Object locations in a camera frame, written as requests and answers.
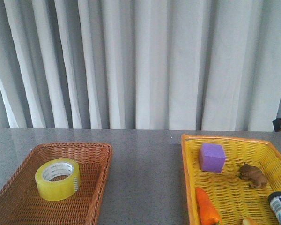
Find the foam block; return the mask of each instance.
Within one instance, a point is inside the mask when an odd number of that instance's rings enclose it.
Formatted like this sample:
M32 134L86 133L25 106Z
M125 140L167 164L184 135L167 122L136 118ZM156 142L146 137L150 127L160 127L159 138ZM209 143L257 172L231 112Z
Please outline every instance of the foam block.
M202 143L199 155L201 170L220 173L225 160L226 155L220 144Z

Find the gray countertop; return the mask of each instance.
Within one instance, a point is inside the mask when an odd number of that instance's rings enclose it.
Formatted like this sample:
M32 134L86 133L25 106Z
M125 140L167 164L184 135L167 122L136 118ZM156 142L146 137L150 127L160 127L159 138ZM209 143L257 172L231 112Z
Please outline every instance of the gray countertop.
M188 224L182 134L262 139L281 153L281 132L0 128L0 190L38 144L107 142L113 157L98 224Z

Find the toy carrot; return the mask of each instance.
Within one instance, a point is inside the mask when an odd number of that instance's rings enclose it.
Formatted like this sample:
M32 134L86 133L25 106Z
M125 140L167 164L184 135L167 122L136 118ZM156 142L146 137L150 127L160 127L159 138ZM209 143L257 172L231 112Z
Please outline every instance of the toy carrot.
M200 187L196 187L195 191L202 225L220 225L220 214L210 201L208 194Z

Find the yellow tape roll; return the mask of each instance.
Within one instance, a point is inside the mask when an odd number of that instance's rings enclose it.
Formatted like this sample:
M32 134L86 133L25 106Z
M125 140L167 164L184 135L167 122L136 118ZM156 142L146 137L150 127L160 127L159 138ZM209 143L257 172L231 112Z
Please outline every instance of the yellow tape roll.
M63 180L50 181L58 176ZM48 201L59 201L73 195L80 186L79 165L69 158L51 160L36 172L37 188L40 196Z

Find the brown wicker basket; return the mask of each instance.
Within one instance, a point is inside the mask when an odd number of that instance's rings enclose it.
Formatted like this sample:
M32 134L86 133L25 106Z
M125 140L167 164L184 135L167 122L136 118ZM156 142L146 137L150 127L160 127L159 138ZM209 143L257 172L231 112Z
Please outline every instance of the brown wicker basket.
M111 163L107 143L55 142L36 146L0 191L0 225L95 225ZM70 158L79 163L81 185L71 197L50 202L37 190L44 163Z

